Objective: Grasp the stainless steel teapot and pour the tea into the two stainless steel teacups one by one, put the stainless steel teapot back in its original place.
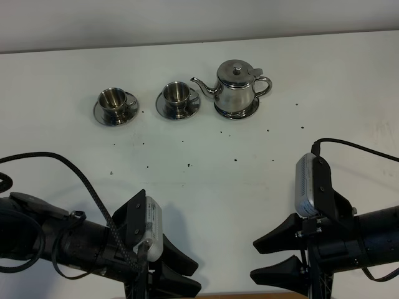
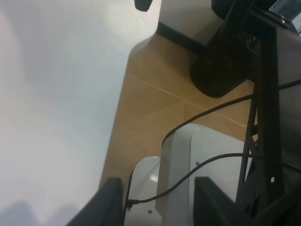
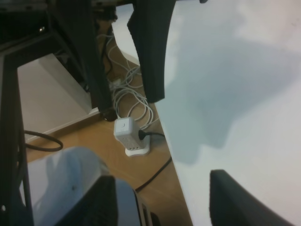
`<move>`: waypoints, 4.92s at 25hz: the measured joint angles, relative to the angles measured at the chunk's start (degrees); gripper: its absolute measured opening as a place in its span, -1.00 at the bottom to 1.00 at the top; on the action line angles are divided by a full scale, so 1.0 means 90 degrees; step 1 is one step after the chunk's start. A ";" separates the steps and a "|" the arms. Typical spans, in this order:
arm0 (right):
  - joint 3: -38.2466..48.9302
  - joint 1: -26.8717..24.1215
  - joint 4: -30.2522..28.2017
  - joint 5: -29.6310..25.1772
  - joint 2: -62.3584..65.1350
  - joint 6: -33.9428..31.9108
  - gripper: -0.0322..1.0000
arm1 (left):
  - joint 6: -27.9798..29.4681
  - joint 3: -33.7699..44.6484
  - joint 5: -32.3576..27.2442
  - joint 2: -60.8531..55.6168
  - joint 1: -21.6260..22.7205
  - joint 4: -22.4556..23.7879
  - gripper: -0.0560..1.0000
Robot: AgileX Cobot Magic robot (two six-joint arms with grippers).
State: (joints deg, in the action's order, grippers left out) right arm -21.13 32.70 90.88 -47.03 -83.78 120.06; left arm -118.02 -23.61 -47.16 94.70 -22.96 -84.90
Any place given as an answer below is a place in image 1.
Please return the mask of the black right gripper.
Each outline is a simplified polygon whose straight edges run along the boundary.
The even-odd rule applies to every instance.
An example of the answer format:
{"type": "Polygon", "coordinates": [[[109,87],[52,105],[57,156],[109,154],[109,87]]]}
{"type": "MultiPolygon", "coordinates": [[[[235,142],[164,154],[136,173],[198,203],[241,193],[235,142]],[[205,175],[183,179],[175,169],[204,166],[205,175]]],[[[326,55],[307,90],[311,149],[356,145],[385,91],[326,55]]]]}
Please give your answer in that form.
{"type": "Polygon", "coordinates": [[[315,157],[312,168],[314,207],[318,214],[302,220],[293,213],[277,228],[253,242],[260,254],[272,254],[302,249],[303,237],[309,275],[300,259],[293,255],[270,267],[251,271],[250,277],[257,285],[308,292],[309,298],[330,298],[334,272],[339,267],[349,267],[352,259],[362,253],[355,226],[357,211],[332,187],[331,169],[324,158],[315,157]]]}

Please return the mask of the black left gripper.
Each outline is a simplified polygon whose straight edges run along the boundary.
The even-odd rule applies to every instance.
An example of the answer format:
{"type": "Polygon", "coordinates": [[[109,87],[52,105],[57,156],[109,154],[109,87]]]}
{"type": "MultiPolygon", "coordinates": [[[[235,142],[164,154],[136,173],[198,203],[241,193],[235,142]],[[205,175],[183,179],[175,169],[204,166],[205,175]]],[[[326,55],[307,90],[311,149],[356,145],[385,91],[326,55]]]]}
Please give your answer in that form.
{"type": "MultiPolygon", "coordinates": [[[[144,234],[145,229],[145,197],[142,189],[113,215],[110,215],[102,201],[99,209],[107,221],[110,233],[116,241],[117,248],[126,261],[129,269],[125,283],[127,298],[149,298],[148,275],[150,263],[147,259],[148,246],[142,244],[138,253],[134,246],[144,234]]],[[[193,275],[199,265],[189,256],[175,247],[166,235],[163,235],[163,253],[161,260],[175,272],[164,272],[160,277],[160,290],[166,297],[195,297],[201,290],[201,284],[183,275],[193,275]]]]}

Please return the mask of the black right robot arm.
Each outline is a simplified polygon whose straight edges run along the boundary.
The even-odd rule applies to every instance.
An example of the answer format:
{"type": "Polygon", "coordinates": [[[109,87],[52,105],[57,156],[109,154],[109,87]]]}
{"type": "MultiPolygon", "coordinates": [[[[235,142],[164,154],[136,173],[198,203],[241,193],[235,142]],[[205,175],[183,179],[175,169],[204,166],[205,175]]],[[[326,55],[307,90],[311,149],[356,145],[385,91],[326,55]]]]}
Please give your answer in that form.
{"type": "Polygon", "coordinates": [[[296,212],[254,241],[260,254],[298,250],[275,265],[251,271],[258,285],[331,298],[334,274],[398,261],[398,207],[357,215],[332,187],[330,166],[307,153],[296,164],[296,212]]]}

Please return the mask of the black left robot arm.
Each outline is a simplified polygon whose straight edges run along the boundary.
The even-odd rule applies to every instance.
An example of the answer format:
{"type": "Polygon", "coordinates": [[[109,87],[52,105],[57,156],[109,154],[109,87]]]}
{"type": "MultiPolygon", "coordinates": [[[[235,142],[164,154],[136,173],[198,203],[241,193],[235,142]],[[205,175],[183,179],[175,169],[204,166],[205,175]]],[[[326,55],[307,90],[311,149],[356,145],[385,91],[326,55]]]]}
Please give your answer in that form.
{"type": "Polygon", "coordinates": [[[164,235],[161,207],[152,197],[140,191],[112,220],[138,270],[124,261],[109,227],[88,221],[82,211],[13,192],[1,199],[1,257],[21,265],[1,271],[16,273],[44,259],[54,268],[65,265],[122,282],[127,298],[197,296],[201,284],[192,276],[198,264],[164,235]]]}

